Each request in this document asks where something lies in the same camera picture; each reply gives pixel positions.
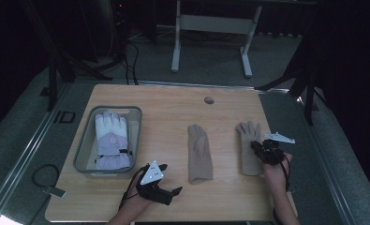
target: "black cable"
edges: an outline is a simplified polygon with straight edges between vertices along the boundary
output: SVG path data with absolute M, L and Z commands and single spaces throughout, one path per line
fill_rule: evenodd
M 145 168 L 145 167 L 142 167 L 142 168 L 138 169 L 138 170 L 135 172 L 134 176 L 132 176 L 131 182 L 129 182 L 128 188 L 126 189 L 126 192 L 124 192 L 123 199 L 122 199 L 122 200 L 121 200 L 121 202 L 120 202 L 120 206 L 118 206 L 118 210 L 120 210 L 120 209 L 121 209 L 121 207 L 123 207 L 123 205 L 124 205 L 124 203 L 126 202 L 126 200 L 128 200 L 128 199 L 130 199 L 130 198 L 132 198 L 132 197 L 135 197 L 135 196 L 138 194 L 138 193 L 137 193 L 136 195 L 132 195 L 132 196 L 130 196 L 129 198 L 127 198 L 127 197 L 126 197 L 126 195 L 128 194 L 129 190 L 132 188 L 132 184 L 134 183 L 135 178 L 138 176 L 138 174 L 139 174 L 140 172 L 142 172 L 142 171 L 144 170 L 144 168 Z
M 137 196 L 137 195 L 139 195 L 139 193 L 136 193 L 136 194 L 134 194 L 134 195 L 129 196 L 128 198 L 126 198 L 126 200 L 128 200 L 128 199 L 132 199 L 133 197 L 135 197 L 135 196 Z
M 128 79 L 128 59 L 126 58 L 126 56 L 124 57 L 124 59 L 126 60 L 126 84 L 129 85 L 129 79 Z
M 138 83 L 138 79 L 136 78 L 136 73 L 135 73 L 135 66 L 136 66 L 136 62 L 138 61 L 138 56 L 139 56 L 139 49 L 136 45 L 134 45 L 133 43 L 129 42 L 128 41 L 128 44 L 133 46 L 136 50 L 136 56 L 135 56 L 135 60 L 134 60 L 134 63 L 132 65 L 132 76 L 133 76 L 133 80 L 134 80 L 134 84 L 135 85 L 139 85 Z
M 288 189 L 289 189 L 289 173 L 290 173 L 290 162 L 289 162 L 289 160 L 288 160 L 288 158 L 287 158 L 287 156 L 284 154 L 284 158 L 287 160 L 287 162 L 288 162 L 288 172 L 287 172 L 287 170 L 285 169 L 285 167 L 284 167 L 284 164 L 283 164 L 283 162 L 282 161 L 280 161 L 280 166 L 281 166 L 281 168 L 283 169 L 283 172 L 284 172 L 284 175 L 285 175 L 285 180 L 286 180 L 286 190 L 288 191 Z
M 53 184 L 52 184 L 52 185 L 45 185 L 45 184 L 41 184 L 41 183 L 39 183 L 39 182 L 36 180 L 36 176 L 37 176 L 37 174 L 38 174 L 42 169 L 47 168 L 47 167 L 52 167 L 52 168 L 54 169 L 54 171 L 56 172 L 56 179 L 55 179 L 55 181 L 53 182 Z M 60 174 L 60 171 L 59 171 L 59 169 L 58 169 L 58 167 L 57 167 L 57 166 L 55 166 L 55 165 L 53 165 L 53 164 L 45 164 L 45 165 L 43 165 L 43 166 L 41 166 L 41 167 L 37 168 L 37 169 L 33 172 L 33 174 L 32 174 L 32 181 L 33 181 L 33 183 L 34 183 L 36 186 L 41 187 L 41 188 L 54 187 L 54 186 L 56 185 L 56 183 L 58 182 L 59 174 Z M 38 214 L 41 212 L 41 210 L 44 208 L 45 204 L 48 202 L 48 200 L 49 200 L 50 198 L 51 198 L 51 195 L 49 195 L 49 196 L 45 199 L 45 201 L 44 201 L 44 203 L 41 205 L 41 207 L 39 207 L 39 208 L 38 208 L 38 210 L 37 210 L 37 212 L 36 212 L 35 216 L 34 216 L 34 217 L 32 218 L 32 220 L 30 220 L 30 222 L 28 223 L 29 225 L 31 225 L 31 224 L 33 224 L 33 223 L 34 223 L 34 221 L 36 220 L 36 218 L 37 218 Z

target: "wire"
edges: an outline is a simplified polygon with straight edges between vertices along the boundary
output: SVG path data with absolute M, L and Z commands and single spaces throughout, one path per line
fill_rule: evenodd
M 285 175 L 285 180 L 286 180 L 286 190 L 288 191 L 288 189 L 289 189 L 289 173 L 290 173 L 290 162 L 289 162 L 289 160 L 288 160 L 288 158 L 287 158 L 287 156 L 283 153 L 283 156 L 284 156 L 284 158 L 287 160 L 287 162 L 288 162 L 288 172 L 287 172 L 287 170 L 285 169 L 285 166 L 284 166 L 284 164 L 283 164 L 283 162 L 282 162 L 282 160 L 281 160 L 281 158 L 277 155 L 277 153 L 276 153 L 276 151 L 275 151 L 275 148 L 274 147 L 272 147 L 272 145 L 269 143 L 269 142 L 266 142 L 266 144 L 268 144 L 269 145 L 269 149 L 271 149 L 272 151 L 273 151 L 273 153 L 274 153 L 274 156 L 277 158 L 277 160 L 279 161 L 279 163 L 280 163 L 280 166 L 281 166 L 281 168 L 283 169 L 283 172 L 284 172 L 284 175 Z
M 126 65 L 125 65 L 125 67 L 126 67 L 126 84 L 128 84 L 128 85 L 129 85 L 128 72 L 131 72 L 131 73 L 132 73 L 132 77 L 133 77 L 133 82 L 134 82 L 134 84 L 135 84 L 135 85 L 139 85 L 139 83 L 138 83 L 138 79 L 137 79 L 137 77 L 136 77 L 136 72 L 135 72 L 135 66 L 136 66 L 136 63 L 137 63 L 137 61 L 138 61 L 138 56 L 139 56 L 139 49 L 138 49 L 138 47 L 137 47 L 136 45 L 134 45 L 134 44 L 133 44 L 133 43 L 131 43 L 130 41 L 128 41 L 128 43 L 127 43 L 127 44 L 129 44 L 129 45 L 131 45 L 131 46 L 133 46 L 133 47 L 135 48 L 135 50 L 136 50 L 136 55 L 135 55 L 135 59 L 134 59 L 134 62 L 133 62 L 133 64 L 132 64 L 132 66 L 128 64 L 128 58 L 127 58 L 127 56 L 125 55 L 125 57 L 124 57 L 125 62 L 126 62 Z
M 54 180 L 54 182 L 52 183 L 52 185 L 45 185 L 45 184 L 41 184 L 39 183 L 36 178 L 37 178 L 37 174 L 43 170 L 44 168 L 48 168 L 48 167 L 52 167 L 54 169 L 54 171 L 56 172 L 56 179 Z M 58 178 L 59 178 L 59 169 L 57 166 L 53 165 L 53 164 L 45 164 L 39 168 L 37 168 L 33 174 L 32 174 L 32 181 L 33 183 L 38 186 L 38 187 L 41 187 L 41 188 L 46 188 L 46 187 L 54 187 L 56 185 L 56 183 L 58 182 Z M 34 215 L 34 217 L 32 218 L 32 220 L 30 220 L 30 222 L 28 223 L 29 225 L 33 224 L 34 221 L 36 220 L 38 214 L 41 212 L 41 210 L 44 208 L 45 204 L 48 202 L 48 200 L 51 198 L 51 195 L 49 195 L 45 200 L 44 200 L 44 203 L 41 205 L 41 207 L 38 208 L 36 214 Z
M 113 16 L 113 14 L 112 14 L 111 1 L 109 2 L 109 10 L 110 10 L 111 21 L 114 21 L 114 16 Z M 109 48 L 109 52 L 106 54 L 105 59 L 107 59 L 107 58 L 109 57 L 109 55 L 111 54 L 111 51 L 112 51 L 112 43 L 113 43 L 113 27 L 114 27 L 114 24 L 113 24 L 113 22 L 111 22 L 111 46 L 110 46 L 110 48 Z
M 128 188 L 126 189 L 126 192 L 124 192 L 124 195 L 123 195 L 123 199 L 121 200 L 121 202 L 120 202 L 120 206 L 118 206 L 118 210 L 120 210 L 121 209 L 121 207 L 123 207 L 123 205 L 124 205 L 124 203 L 126 202 L 126 200 L 128 200 L 128 199 L 130 199 L 130 198 L 133 198 L 133 197 L 135 197 L 137 194 L 135 194 L 135 195 L 132 195 L 132 196 L 130 196 L 130 197 L 126 197 L 126 195 L 128 194 L 128 192 L 129 192 L 129 190 L 132 188 L 132 185 L 133 185 L 133 183 L 134 183 L 134 181 L 135 181 L 135 178 L 138 176 L 138 174 L 140 173 L 140 172 L 142 172 L 142 171 L 144 171 L 144 169 L 147 167 L 147 165 L 145 166 L 145 167 L 142 167 L 142 168 L 140 168 L 140 169 L 138 169 L 136 172 L 135 172 L 135 174 L 134 174 L 134 176 L 132 176 L 132 179 L 131 179 L 131 182 L 129 182 L 129 185 L 128 185 Z

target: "metal frame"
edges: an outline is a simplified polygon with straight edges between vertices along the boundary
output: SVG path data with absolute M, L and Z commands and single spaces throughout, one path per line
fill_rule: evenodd
M 207 16 L 182 15 L 181 1 L 176 1 L 176 25 L 175 25 L 175 46 L 172 57 L 172 72 L 179 71 L 179 61 L 181 54 L 181 29 L 221 32 L 239 35 L 247 35 L 246 43 L 240 48 L 240 55 L 243 61 L 245 77 L 252 77 L 251 65 L 249 63 L 248 51 L 252 42 L 252 37 L 255 35 L 259 15 L 262 6 L 258 6 L 252 20 L 234 19 L 234 18 L 217 18 Z

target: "beige glove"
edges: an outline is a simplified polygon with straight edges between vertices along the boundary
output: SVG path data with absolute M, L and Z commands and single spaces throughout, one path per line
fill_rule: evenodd
M 252 121 L 248 123 L 240 123 L 237 125 L 237 130 L 241 135 L 241 167 L 244 175 L 260 175 L 263 174 L 258 157 L 255 151 L 251 148 L 251 142 L 260 142 L 260 124 L 256 127 Z
M 207 133 L 195 124 L 188 127 L 188 182 L 197 185 L 214 178 Z

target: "table surface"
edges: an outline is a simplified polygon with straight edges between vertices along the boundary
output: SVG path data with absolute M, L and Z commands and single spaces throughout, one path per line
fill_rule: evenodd
M 206 97 L 215 103 L 206 104 Z M 51 198 L 47 220 L 104 222 L 117 212 L 130 178 L 91 178 L 73 166 L 88 114 L 99 105 L 140 107 L 139 154 L 133 170 L 157 160 L 168 164 L 159 186 L 183 187 L 170 205 L 155 202 L 137 221 L 272 220 L 273 203 L 264 178 L 241 174 L 240 135 L 235 129 L 251 120 L 261 124 L 262 134 L 270 133 L 256 91 L 118 84 L 94 88 L 56 185 L 67 194 Z M 200 185 L 188 183 L 187 127 L 193 124 L 206 131 L 214 165 L 214 180 Z

